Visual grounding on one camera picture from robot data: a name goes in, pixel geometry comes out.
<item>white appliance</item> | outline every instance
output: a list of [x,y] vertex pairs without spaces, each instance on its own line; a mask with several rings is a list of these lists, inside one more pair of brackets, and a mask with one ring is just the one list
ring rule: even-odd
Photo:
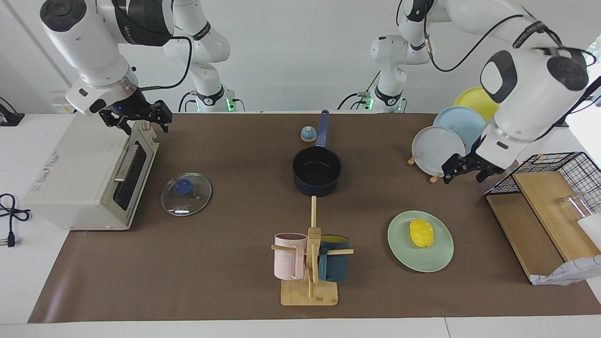
[[34,217],[67,230],[127,230],[158,143],[147,121],[132,135],[74,116],[23,199]]

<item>wall outlet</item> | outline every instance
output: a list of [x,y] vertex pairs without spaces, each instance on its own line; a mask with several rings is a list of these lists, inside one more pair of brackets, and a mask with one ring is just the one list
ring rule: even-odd
[[50,105],[52,109],[58,114],[74,114],[77,112],[77,109],[67,101],[65,95],[67,94],[65,91],[53,91],[51,94],[54,96]]

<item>wire basket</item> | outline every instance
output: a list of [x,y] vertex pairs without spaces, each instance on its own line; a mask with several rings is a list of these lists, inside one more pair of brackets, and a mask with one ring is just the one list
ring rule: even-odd
[[583,152],[532,155],[486,195],[519,193],[513,175],[539,171],[559,171],[574,192],[587,194],[587,203],[595,212],[601,213],[601,169]]

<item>yellow lemon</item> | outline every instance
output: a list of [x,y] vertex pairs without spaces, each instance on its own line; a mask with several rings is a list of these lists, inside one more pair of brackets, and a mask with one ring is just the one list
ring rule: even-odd
[[417,218],[409,224],[411,240],[420,248],[429,247],[434,243],[434,230],[430,223]]

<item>pink mug handle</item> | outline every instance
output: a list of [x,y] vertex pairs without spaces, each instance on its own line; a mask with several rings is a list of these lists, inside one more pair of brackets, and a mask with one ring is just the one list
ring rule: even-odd
[[305,273],[305,265],[303,264],[303,258],[305,258],[305,250],[303,247],[299,245],[293,245],[296,249],[296,261],[294,264],[296,265],[296,271],[292,274],[292,278],[297,280],[301,279],[303,274]]

